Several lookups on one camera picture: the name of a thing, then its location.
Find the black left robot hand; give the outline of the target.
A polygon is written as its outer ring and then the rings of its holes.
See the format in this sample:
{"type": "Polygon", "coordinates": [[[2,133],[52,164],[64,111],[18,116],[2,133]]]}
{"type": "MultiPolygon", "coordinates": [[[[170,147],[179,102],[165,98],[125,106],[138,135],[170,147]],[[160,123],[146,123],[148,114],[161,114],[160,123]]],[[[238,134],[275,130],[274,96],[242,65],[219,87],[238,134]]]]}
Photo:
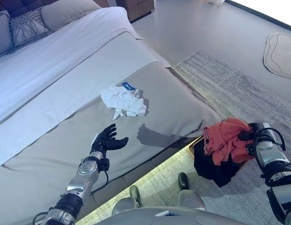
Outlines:
{"type": "Polygon", "coordinates": [[[106,156],[108,150],[119,150],[126,146],[129,138],[116,139],[116,124],[111,124],[100,132],[91,145],[90,157],[95,152],[101,152],[106,156]]]}

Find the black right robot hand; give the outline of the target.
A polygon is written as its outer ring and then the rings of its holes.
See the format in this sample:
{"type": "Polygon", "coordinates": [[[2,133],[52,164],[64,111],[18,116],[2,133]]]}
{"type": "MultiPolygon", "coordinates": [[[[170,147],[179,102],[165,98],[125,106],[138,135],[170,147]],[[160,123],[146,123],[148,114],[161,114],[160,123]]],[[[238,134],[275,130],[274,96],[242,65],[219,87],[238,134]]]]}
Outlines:
{"type": "Polygon", "coordinates": [[[250,131],[242,131],[237,137],[241,141],[249,141],[249,140],[258,140],[261,141],[270,141],[272,143],[276,143],[275,137],[275,129],[271,128],[268,123],[248,123],[251,130],[250,131]]]}

